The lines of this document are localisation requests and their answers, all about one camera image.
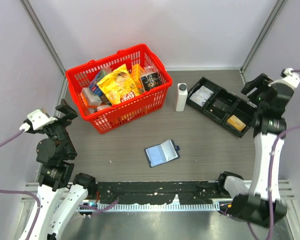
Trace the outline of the blue leather card holder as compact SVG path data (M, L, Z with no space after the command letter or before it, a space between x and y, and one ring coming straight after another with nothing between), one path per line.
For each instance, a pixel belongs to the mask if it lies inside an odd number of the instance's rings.
M144 149L145 157L150 168L154 168L179 159L180 147L172 139Z

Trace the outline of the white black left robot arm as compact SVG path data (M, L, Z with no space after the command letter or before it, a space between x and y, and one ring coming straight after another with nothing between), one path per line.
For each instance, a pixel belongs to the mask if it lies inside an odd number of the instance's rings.
M26 133L47 136L36 146L36 161L41 164L39 186L21 240L59 240L81 202L97 193L96 179L88 174L79 173L69 183L75 167L70 161L77 152L66 128L78 114L65 99L55 109L63 116L49 116L37 109L20 127Z

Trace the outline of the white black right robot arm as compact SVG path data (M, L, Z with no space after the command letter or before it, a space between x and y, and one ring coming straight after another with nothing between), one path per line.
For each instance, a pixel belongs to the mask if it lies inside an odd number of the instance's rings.
M255 161L250 186L237 174L224 171L219 175L216 193L232 198L227 213L234 218L271 228L286 216L288 208L279 193L279 166L285 143L286 106L300 84L300 76L292 68L272 80L264 73L247 82L241 93L256 106L252 118Z

